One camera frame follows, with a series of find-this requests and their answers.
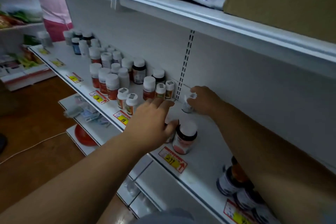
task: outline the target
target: person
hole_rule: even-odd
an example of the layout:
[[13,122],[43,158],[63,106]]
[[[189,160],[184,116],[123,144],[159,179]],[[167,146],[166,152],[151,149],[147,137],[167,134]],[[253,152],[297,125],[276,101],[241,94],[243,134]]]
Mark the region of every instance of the person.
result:
[[[191,91],[197,97],[188,103],[217,124],[232,153],[283,224],[336,223],[333,173],[209,88],[196,86]],[[173,105],[162,99],[140,105],[123,133],[6,209],[0,223],[96,223],[133,166],[161,146],[178,125],[177,120],[164,124]],[[185,214],[169,212],[138,222],[194,223]]]
[[39,0],[44,27],[53,42],[64,41],[63,31],[73,28],[65,0]]

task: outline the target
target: brown floor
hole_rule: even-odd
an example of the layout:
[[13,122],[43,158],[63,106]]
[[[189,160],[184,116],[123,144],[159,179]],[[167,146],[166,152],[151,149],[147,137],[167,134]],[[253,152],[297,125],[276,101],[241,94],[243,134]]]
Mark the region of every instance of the brown floor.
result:
[[[63,108],[57,103],[75,92],[58,77],[12,93],[22,106],[14,114],[0,117],[0,133],[8,138],[0,162],[75,124],[73,119],[63,116]],[[71,138],[62,134],[1,164],[0,213],[83,157]],[[110,213],[104,214],[103,219],[110,224],[134,219],[117,196],[108,209]]]

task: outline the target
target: white bottle cap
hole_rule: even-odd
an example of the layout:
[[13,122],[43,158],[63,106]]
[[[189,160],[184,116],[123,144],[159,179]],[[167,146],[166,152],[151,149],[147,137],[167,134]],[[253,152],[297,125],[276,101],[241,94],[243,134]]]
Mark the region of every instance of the white bottle cap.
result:
[[120,69],[120,64],[119,63],[113,63],[111,65],[111,72],[114,74],[117,74],[119,72]]
[[83,35],[83,37],[92,37],[91,32],[83,32],[82,35]]
[[109,74],[109,73],[111,73],[111,69],[109,69],[109,68],[103,67],[103,68],[99,69],[98,70],[99,81],[100,80],[105,81],[106,75]]
[[78,37],[74,37],[74,38],[71,38],[71,42],[75,43],[75,44],[78,44],[79,43],[79,38]]
[[69,30],[66,30],[66,31],[63,31],[63,35],[65,38],[73,38],[74,37],[74,34],[72,33],[72,31],[69,31]]
[[121,52],[119,52],[119,51],[114,51],[114,52],[112,52],[112,54],[113,54],[113,59],[114,59],[114,60],[121,60],[121,59],[122,59],[122,57],[121,57]]
[[194,136],[197,132],[197,125],[191,120],[182,120],[180,131],[185,136]]
[[39,32],[37,32],[37,36],[40,39],[49,38],[50,37],[50,35],[49,35],[49,33],[47,31],[39,31]]
[[138,104],[138,95],[131,93],[127,95],[126,104],[129,106],[134,106]]
[[90,73],[91,74],[98,74],[99,69],[102,68],[100,63],[92,63],[90,64]]
[[128,73],[127,68],[125,68],[125,67],[120,68],[119,71],[118,71],[118,75],[120,77],[129,77],[129,73]]
[[103,52],[101,55],[101,60],[102,61],[111,61],[112,60],[112,54],[109,52]]
[[145,60],[141,58],[137,58],[134,60],[134,66],[143,67],[145,65]]
[[156,85],[156,91],[157,94],[165,94],[166,93],[166,85],[163,83],[158,83]]
[[87,42],[86,42],[86,40],[79,40],[79,45],[81,45],[81,46],[85,46],[85,45],[87,45]]
[[133,60],[130,60],[128,58],[123,58],[121,60],[121,67],[126,67],[127,69],[132,68],[133,66]]
[[163,78],[165,76],[165,70],[163,70],[163,69],[153,69],[153,76],[155,78]]
[[91,59],[100,59],[100,51],[98,47],[95,46],[90,47],[89,54]]
[[174,90],[175,88],[175,83],[174,81],[166,81],[166,89],[171,91]]
[[146,76],[143,79],[143,88],[152,92],[155,90],[155,78],[153,76]]
[[105,76],[106,85],[112,88],[119,88],[119,78],[116,74],[107,74]]
[[111,53],[113,53],[115,50],[116,49],[114,47],[108,47],[108,48],[106,48],[106,51],[107,52],[111,52]]
[[75,35],[82,35],[82,31],[78,30],[78,29],[73,29],[72,32],[75,34]]
[[99,40],[96,38],[91,39],[91,46],[100,47]]
[[189,94],[189,95],[184,95],[184,101],[186,102],[186,103],[188,103],[187,102],[187,99],[188,98],[193,98],[193,99],[195,99],[197,97],[197,94],[196,93],[191,93],[191,94]]
[[127,88],[120,88],[118,89],[117,98],[120,100],[126,100],[129,90]]

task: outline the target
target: pink pants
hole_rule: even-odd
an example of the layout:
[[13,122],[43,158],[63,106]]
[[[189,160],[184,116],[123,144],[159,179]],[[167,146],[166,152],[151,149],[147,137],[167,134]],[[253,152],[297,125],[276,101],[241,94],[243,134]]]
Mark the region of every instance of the pink pants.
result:
[[44,27],[48,31],[53,42],[64,41],[65,39],[64,39],[63,31],[73,28],[72,23],[69,23],[68,25],[66,25],[66,24],[48,21],[48,20],[43,20],[43,22],[44,22]]

